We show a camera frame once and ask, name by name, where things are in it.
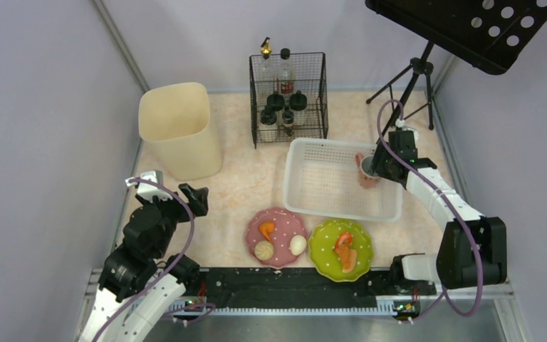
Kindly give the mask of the black wire rack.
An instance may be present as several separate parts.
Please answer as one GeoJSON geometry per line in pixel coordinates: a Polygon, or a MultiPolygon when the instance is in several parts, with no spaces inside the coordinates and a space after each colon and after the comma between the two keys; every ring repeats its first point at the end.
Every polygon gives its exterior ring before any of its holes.
{"type": "MultiPolygon", "coordinates": [[[[266,107],[266,98],[259,95],[259,88],[256,79],[259,74],[259,61],[261,55],[249,57],[249,88],[251,108],[251,136],[254,146],[264,143],[258,133],[259,114],[266,107]]],[[[281,61],[280,53],[271,54],[271,64],[274,69],[275,90],[276,74],[281,61]]],[[[292,53],[291,61],[295,67],[294,92],[300,90],[307,97],[305,125],[294,125],[293,136],[287,136],[283,131],[282,114],[289,107],[289,100],[283,110],[277,112],[278,116],[278,137],[275,143],[290,142],[295,138],[323,138],[328,137],[328,97],[327,97],[327,73],[326,55],[323,52],[292,53]]]]}

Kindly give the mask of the pink floral mug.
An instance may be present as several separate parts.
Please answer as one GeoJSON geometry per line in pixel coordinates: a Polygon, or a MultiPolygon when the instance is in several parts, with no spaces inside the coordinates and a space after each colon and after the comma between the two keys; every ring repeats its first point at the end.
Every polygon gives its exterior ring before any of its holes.
{"type": "Polygon", "coordinates": [[[367,190],[376,187],[382,179],[372,170],[373,157],[374,155],[364,155],[362,153],[357,153],[354,157],[358,168],[358,183],[367,190]]]}

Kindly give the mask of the glass jar black lid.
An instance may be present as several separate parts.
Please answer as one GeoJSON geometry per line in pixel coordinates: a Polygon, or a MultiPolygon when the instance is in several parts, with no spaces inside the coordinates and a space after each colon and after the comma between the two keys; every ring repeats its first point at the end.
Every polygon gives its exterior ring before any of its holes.
{"type": "Polygon", "coordinates": [[[294,114],[294,125],[305,125],[307,121],[306,108],[307,97],[297,90],[289,99],[289,107],[294,114]]]}
{"type": "Polygon", "coordinates": [[[266,107],[274,112],[283,110],[286,106],[285,98],[279,94],[277,91],[274,91],[267,96],[266,107]]]}

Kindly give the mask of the glass jar black lid front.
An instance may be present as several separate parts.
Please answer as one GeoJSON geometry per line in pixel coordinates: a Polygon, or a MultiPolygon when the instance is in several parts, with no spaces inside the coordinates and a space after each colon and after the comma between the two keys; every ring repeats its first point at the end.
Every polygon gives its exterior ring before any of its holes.
{"type": "Polygon", "coordinates": [[[289,99],[289,107],[294,114],[294,125],[305,125],[307,121],[306,108],[307,97],[297,90],[289,99]]]}

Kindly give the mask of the small black pepper grinder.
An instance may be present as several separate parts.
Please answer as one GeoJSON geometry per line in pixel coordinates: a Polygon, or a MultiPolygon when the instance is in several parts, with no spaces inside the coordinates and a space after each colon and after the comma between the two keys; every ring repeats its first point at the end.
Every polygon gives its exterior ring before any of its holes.
{"type": "Polygon", "coordinates": [[[288,108],[282,114],[282,124],[284,133],[289,137],[293,136],[294,113],[288,108]]]}

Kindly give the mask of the clear bottle gold spout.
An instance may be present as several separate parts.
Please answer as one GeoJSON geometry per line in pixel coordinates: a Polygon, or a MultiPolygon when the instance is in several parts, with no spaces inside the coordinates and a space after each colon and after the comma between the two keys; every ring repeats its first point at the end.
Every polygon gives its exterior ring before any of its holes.
{"type": "Polygon", "coordinates": [[[259,95],[267,98],[275,90],[274,67],[271,64],[270,38],[267,36],[260,46],[261,59],[259,61],[259,74],[256,79],[259,95]]]}

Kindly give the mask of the white perforated plastic basket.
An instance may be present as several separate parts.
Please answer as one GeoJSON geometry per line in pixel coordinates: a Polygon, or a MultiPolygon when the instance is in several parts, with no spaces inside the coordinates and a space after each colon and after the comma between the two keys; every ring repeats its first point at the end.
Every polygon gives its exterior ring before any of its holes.
{"type": "Polygon", "coordinates": [[[283,205],[301,214],[369,222],[396,222],[404,190],[389,180],[365,189],[355,156],[371,156],[376,146],[318,138],[291,142],[283,175],[283,205]]]}

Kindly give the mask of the pink polka dot plate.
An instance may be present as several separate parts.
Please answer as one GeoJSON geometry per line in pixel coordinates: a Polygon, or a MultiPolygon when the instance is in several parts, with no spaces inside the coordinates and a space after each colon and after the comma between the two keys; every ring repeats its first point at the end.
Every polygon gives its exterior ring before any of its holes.
{"type": "Polygon", "coordinates": [[[269,207],[257,212],[249,220],[244,231],[244,243],[248,255],[260,265],[273,269],[283,269],[295,264],[307,250],[306,246],[305,251],[300,256],[291,254],[288,245],[295,235],[303,235],[308,241],[308,230],[300,215],[283,207],[269,207]],[[275,252],[273,257],[267,261],[259,261],[254,256],[255,245],[266,240],[259,232],[259,225],[263,222],[274,222],[276,224],[276,230],[271,233],[275,252]]]}

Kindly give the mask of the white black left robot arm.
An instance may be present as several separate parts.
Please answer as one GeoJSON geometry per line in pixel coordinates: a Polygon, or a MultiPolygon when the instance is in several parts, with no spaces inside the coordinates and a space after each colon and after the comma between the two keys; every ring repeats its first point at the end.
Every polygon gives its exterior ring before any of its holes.
{"type": "Polygon", "coordinates": [[[182,183],[173,192],[139,177],[125,183],[136,189],[140,208],[130,215],[121,245],[104,261],[80,341],[143,341],[199,278],[198,263],[186,255],[190,240],[162,271],[157,260],[164,257],[178,224],[189,223],[188,237],[194,236],[195,219],[209,211],[208,188],[182,183]]]}

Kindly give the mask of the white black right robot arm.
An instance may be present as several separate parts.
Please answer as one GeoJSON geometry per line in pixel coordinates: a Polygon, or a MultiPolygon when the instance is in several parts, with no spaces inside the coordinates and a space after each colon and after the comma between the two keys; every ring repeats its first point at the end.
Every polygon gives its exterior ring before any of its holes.
{"type": "Polygon", "coordinates": [[[435,254],[405,254],[392,270],[410,281],[431,281],[446,289],[463,289],[506,281],[506,225],[466,203],[441,176],[437,166],[419,157],[411,130],[390,132],[365,159],[362,169],[401,185],[417,198],[442,230],[435,254]]]}

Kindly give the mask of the sauce bottle red label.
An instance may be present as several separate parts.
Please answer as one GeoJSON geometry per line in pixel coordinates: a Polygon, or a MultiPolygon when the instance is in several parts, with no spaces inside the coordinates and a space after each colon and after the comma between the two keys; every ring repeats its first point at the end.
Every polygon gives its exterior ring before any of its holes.
{"type": "Polygon", "coordinates": [[[276,74],[277,91],[286,100],[292,96],[294,92],[295,67],[291,61],[291,50],[282,48],[280,51],[280,64],[276,74]]]}

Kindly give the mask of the green polka dot plate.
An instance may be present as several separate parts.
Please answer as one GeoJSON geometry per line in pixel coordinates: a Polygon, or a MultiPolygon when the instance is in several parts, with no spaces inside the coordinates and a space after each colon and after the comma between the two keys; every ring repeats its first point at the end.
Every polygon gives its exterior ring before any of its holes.
{"type": "Polygon", "coordinates": [[[361,224],[349,219],[328,219],[309,236],[308,255],[319,274],[335,282],[353,282],[369,272],[374,249],[371,236],[361,224]],[[343,232],[353,235],[352,248],[358,253],[357,264],[350,273],[342,272],[342,264],[334,252],[335,243],[343,232]]]}

